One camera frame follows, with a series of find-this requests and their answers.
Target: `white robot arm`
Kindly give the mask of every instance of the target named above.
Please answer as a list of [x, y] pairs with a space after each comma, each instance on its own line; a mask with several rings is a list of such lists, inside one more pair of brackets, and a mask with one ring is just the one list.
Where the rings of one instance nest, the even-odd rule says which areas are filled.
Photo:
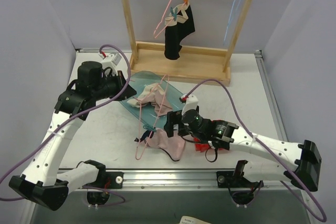
[[251, 183], [261, 180], [282, 180], [301, 188], [271, 153], [256, 141], [255, 138], [258, 138], [302, 180], [310, 191], [317, 191], [322, 159], [314, 142], [305, 140], [303, 144], [290, 143], [254, 133], [251, 137], [244, 128], [234, 123], [202, 118], [198, 113], [196, 96], [190, 95], [186, 98], [184, 95], [180, 100], [185, 103], [183, 110], [169, 112], [167, 115], [164, 129], [168, 137], [172, 136], [174, 125], [178, 124], [180, 136], [191, 135], [201, 143], [209, 144], [216, 152], [219, 148], [224, 148], [251, 153], [272, 161], [257, 164], [247, 160], [239, 161], [232, 178], [229, 179], [244, 177]]
[[[83, 125], [88, 114], [83, 114], [55, 133], [66, 120], [81, 111], [96, 106], [98, 100], [112, 98], [126, 83], [121, 71], [115, 68], [116, 56], [106, 57], [100, 63], [86, 61], [78, 68], [78, 79], [72, 81], [55, 106], [51, 124], [43, 140], [52, 139], [36, 153], [20, 176], [13, 176], [9, 186], [22, 197], [57, 210], [69, 193], [86, 184], [101, 187], [106, 183], [105, 166], [95, 161], [80, 163], [75, 169], [58, 174], [60, 163], [72, 138]], [[136, 95], [127, 86], [116, 99], [121, 101]]]

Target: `pink hanger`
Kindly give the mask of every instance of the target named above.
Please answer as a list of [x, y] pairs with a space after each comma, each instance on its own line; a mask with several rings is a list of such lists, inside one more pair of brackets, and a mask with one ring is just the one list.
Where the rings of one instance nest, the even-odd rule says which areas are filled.
[[163, 29], [162, 29], [158, 34], [155, 34], [156, 31], [157, 31], [157, 29], [159, 28], [159, 26], [162, 24], [163, 19], [164, 19], [164, 15], [166, 14], [166, 12], [167, 12], [167, 10], [168, 10], [168, 8], [169, 8], [171, 2], [172, 2], [172, 0], [169, 0], [169, 2], [168, 2], [168, 4], [167, 4], [167, 7], [166, 7], [166, 10], [164, 10], [164, 13], [163, 13], [163, 15], [162, 15], [161, 21], [158, 23], [156, 29], [154, 30], [153, 35], [154, 35], [154, 38], [155, 38], [155, 39], [156, 39], [156, 38], [163, 32], [163, 30], [170, 24], [170, 22], [174, 20], [174, 19], [172, 19], [171, 21], [169, 21], [168, 24], [167, 24], [165, 27], [163, 27]]

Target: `wooden frame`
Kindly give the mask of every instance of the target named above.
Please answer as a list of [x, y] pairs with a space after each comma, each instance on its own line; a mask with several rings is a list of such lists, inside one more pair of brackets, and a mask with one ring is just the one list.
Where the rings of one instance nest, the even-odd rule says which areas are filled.
[[171, 80], [200, 82], [218, 79], [225, 85], [231, 80], [230, 58], [235, 49], [252, 0], [245, 0], [228, 49], [183, 46], [178, 60], [167, 60], [164, 44], [135, 40], [129, 0], [122, 0], [124, 16], [132, 49], [132, 73], [150, 71], [159, 76], [168, 74]]

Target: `teal plastic tray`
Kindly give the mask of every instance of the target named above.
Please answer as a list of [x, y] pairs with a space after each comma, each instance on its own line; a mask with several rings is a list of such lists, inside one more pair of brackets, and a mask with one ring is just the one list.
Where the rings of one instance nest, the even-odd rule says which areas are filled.
[[[142, 93], [145, 86], [151, 85], [153, 83], [160, 83], [160, 81], [161, 81], [160, 76], [157, 76], [156, 74], [152, 72], [141, 71], [141, 72], [138, 72], [132, 75], [130, 86], [136, 90], [137, 93], [135, 97], [137, 98], [138, 95]], [[183, 108], [183, 104], [180, 102], [179, 98], [182, 96], [182, 93], [179, 92], [179, 90], [177, 90], [170, 84], [167, 84], [166, 81], [162, 81], [162, 83], [160, 84], [163, 90], [165, 90], [167, 85], [168, 85], [168, 88], [167, 88], [166, 98], [171, 104], [173, 111], [181, 110]], [[121, 101], [120, 103], [138, 119], [139, 114], [140, 114], [140, 109], [130, 106], [127, 103], [129, 99]], [[157, 114], [155, 113], [154, 107], [152, 105], [147, 104], [146, 106], [142, 107], [141, 122], [144, 125], [148, 125], [152, 127], [156, 120], [156, 117], [157, 117]], [[166, 124], [166, 121], [167, 121], [166, 115], [160, 116], [155, 127], [163, 129], [163, 126]]]

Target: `pink garment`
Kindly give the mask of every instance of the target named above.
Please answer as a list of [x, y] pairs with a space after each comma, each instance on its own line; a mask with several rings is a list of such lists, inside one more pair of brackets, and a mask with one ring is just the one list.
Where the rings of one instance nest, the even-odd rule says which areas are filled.
[[152, 106], [154, 107], [154, 111], [158, 116], [167, 115], [168, 112], [173, 111], [173, 108], [170, 105], [169, 101], [166, 98], [164, 98], [163, 100], [163, 94], [161, 94], [159, 90], [155, 90], [153, 93], [154, 95], [149, 95], [147, 98], [144, 98], [142, 100], [141, 102], [142, 106], [146, 106], [148, 103], [151, 103]]
[[173, 161], [179, 161], [185, 146], [185, 141], [174, 131], [174, 136], [168, 137], [163, 129], [156, 129], [152, 138], [146, 138], [149, 147], [165, 151]]

